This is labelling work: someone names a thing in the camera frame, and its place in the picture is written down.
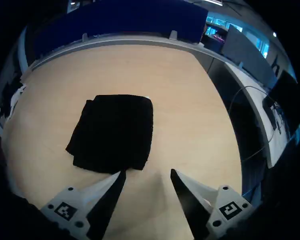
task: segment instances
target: wooden table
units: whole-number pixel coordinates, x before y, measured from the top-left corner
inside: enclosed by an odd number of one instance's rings
[[[192,54],[142,45],[91,48],[49,61],[25,82],[2,147],[17,187],[38,208],[66,186],[84,188],[108,176],[73,166],[65,151],[86,100],[98,94],[149,96],[154,106],[148,162],[127,172],[104,239],[193,239],[171,168],[241,193],[231,121]]]

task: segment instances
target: folded black cloth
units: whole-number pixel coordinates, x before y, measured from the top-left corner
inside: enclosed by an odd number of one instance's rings
[[[133,95],[98,95],[87,100],[66,151],[73,165],[103,173],[142,170],[150,153],[153,106]]]

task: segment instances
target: white desk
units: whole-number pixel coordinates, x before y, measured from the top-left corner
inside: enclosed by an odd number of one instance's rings
[[[235,78],[235,80],[238,82],[240,87],[245,86],[253,86],[255,88],[260,89],[261,91],[265,91],[255,80],[253,80],[250,76],[245,74],[244,72],[240,71],[235,66],[231,65],[230,63],[225,63],[226,68],[229,70],[229,72],[232,74],[232,76]],[[242,90],[250,102],[252,109],[254,110],[257,119],[259,119],[262,122],[261,128],[264,128],[265,137],[267,137],[268,140],[272,137],[272,125],[271,122],[264,111],[262,107],[262,100],[266,97],[266,95],[254,88],[245,88]],[[278,115],[276,111],[275,112],[275,119],[278,120],[279,124],[281,125],[281,118]],[[268,140],[264,139],[264,142],[266,144],[266,150],[269,152],[269,156],[267,156],[267,163],[268,168],[273,167],[278,159],[280,158],[284,148],[286,147],[288,143],[287,133],[285,129],[284,123],[282,123],[281,126],[281,134],[279,133],[278,128],[273,132],[272,140],[267,143]]]

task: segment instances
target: white cloth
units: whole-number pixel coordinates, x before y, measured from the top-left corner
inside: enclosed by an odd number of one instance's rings
[[[27,87],[26,84],[22,84],[23,86],[19,88],[12,96],[11,102],[10,102],[10,114],[7,117],[7,121],[12,117],[14,107],[16,106],[21,94],[24,92],[24,89]]]

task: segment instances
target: ceiling light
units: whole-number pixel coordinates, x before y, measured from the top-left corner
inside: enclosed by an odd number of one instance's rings
[[[211,3],[217,4],[219,6],[223,6],[222,1],[217,1],[217,0],[203,0],[203,1],[211,2]]]

